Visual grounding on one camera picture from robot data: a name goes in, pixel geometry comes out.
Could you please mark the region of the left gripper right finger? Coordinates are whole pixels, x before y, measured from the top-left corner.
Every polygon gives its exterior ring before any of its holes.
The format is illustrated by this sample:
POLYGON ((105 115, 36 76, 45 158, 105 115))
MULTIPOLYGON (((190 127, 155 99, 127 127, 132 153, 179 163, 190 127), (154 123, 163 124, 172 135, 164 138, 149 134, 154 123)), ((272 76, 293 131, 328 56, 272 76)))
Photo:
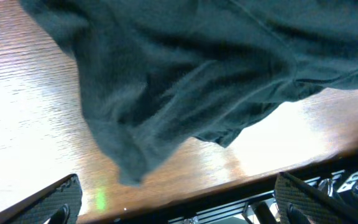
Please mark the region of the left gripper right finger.
POLYGON ((289 173, 278 174, 274 195, 281 223, 358 224, 357 209, 289 173))

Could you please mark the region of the dark green t-shirt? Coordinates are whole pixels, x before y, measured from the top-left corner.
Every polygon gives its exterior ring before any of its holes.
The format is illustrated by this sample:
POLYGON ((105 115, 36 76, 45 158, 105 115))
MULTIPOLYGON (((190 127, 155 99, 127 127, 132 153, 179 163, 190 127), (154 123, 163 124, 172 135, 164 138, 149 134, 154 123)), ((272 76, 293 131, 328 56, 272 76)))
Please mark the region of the dark green t-shirt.
POLYGON ((358 89, 358 0, 27 0, 76 61, 83 117, 124 185, 190 137, 230 145, 284 102, 358 89))

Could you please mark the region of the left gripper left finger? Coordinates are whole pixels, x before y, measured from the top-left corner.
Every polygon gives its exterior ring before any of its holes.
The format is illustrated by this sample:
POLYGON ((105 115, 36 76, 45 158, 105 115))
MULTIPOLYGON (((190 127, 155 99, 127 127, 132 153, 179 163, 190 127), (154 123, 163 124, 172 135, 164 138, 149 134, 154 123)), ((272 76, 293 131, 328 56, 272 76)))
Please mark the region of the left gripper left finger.
POLYGON ((0 212, 0 224, 75 224, 83 192, 70 174, 0 212))

